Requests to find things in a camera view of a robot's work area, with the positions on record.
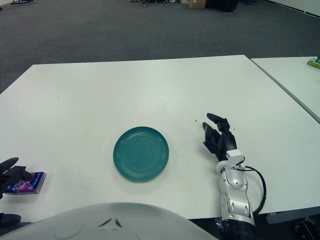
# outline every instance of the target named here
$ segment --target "black cable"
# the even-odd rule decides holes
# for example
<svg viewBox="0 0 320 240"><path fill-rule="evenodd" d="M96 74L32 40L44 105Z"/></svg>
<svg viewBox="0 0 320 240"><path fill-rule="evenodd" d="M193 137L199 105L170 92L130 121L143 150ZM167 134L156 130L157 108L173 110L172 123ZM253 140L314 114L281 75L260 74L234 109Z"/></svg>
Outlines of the black cable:
<svg viewBox="0 0 320 240"><path fill-rule="evenodd" d="M263 187L263 196L262 196L262 199L261 199L261 202L258 206L258 208L253 212L253 216L257 216L260 211L262 210L262 208L264 207L265 205L265 202L266 202L266 198L267 198L267 186L266 186L266 181L264 179L264 177L262 176L262 174L255 168L251 167L251 166L245 166L247 169L250 169L250 170L246 170L246 169L238 169L236 168L238 171L244 171L244 172L250 172L250 171L255 171L260 179L261 179L261 182L262 182L262 187Z"/></svg>

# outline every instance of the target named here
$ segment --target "purple package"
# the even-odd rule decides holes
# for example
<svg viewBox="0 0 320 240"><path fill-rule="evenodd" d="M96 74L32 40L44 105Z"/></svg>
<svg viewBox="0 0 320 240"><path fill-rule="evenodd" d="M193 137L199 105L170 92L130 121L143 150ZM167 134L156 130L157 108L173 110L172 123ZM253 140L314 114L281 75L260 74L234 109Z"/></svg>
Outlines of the purple package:
<svg viewBox="0 0 320 240"><path fill-rule="evenodd" d="M44 172L31 172L33 179L31 181L21 180L8 188L6 194L38 194L47 176Z"/></svg>

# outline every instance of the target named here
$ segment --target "robotic hand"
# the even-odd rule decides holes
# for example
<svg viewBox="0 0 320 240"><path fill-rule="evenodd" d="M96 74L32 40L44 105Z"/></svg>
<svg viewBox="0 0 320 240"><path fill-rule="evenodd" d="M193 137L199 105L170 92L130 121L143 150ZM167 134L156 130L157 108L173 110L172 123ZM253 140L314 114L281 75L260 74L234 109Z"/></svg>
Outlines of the robotic hand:
<svg viewBox="0 0 320 240"><path fill-rule="evenodd" d="M14 166L19 158L13 157L0 163L0 199L11 185L17 184L20 180L31 181L34 176L26 171L25 166ZM21 217L16 214L0 213L0 227L10 226L19 223Z"/></svg>
<svg viewBox="0 0 320 240"><path fill-rule="evenodd" d="M205 130L203 144L219 160L216 172L220 175L221 212L225 239L256 239L254 216L263 208L266 201L266 183L253 167L241 166L245 161L244 155L237 149L236 139L230 132L226 118L208 113L208 119L214 122L221 134L212 129L207 123L202 126ZM247 196L248 181L245 171L256 171L263 185L263 198L257 210L253 211Z"/></svg>
<svg viewBox="0 0 320 240"><path fill-rule="evenodd" d="M34 178L31 173L25 170L25 166L12 167L18 159L18 157L13 157L0 163L0 199L11 185L19 183L20 180L31 181Z"/></svg>

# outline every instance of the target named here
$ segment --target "green object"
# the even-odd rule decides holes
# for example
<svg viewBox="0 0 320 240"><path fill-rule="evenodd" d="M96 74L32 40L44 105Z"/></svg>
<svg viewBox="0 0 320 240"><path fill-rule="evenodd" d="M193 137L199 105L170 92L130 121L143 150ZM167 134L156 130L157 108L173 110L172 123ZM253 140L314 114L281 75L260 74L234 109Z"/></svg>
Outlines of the green object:
<svg viewBox="0 0 320 240"><path fill-rule="evenodd" d="M307 62L308 65L316 68L316 69L320 69L320 61L319 59L310 59L308 62Z"/></svg>
<svg viewBox="0 0 320 240"><path fill-rule="evenodd" d="M157 130L139 126L126 131L113 149L113 162L125 178L143 182L158 176L169 159L166 139Z"/></svg>

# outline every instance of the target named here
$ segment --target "white table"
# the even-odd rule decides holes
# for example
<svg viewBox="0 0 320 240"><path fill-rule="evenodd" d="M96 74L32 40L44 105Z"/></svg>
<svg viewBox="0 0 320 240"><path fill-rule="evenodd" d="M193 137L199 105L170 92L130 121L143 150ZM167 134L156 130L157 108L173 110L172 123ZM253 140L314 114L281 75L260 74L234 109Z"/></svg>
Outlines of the white table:
<svg viewBox="0 0 320 240"><path fill-rule="evenodd" d="M226 117L246 164L267 184L262 213L318 206L320 124L244 55L33 65L0 95L0 159L46 172L38 195L5 195L0 212L38 221L91 204L138 202L188 219L221 215L206 113ZM137 126L160 131L169 161L136 183L113 148ZM259 177L248 173L255 209Z"/></svg>
<svg viewBox="0 0 320 240"><path fill-rule="evenodd" d="M312 58L272 57L252 61L320 123L320 69L307 65Z"/></svg>

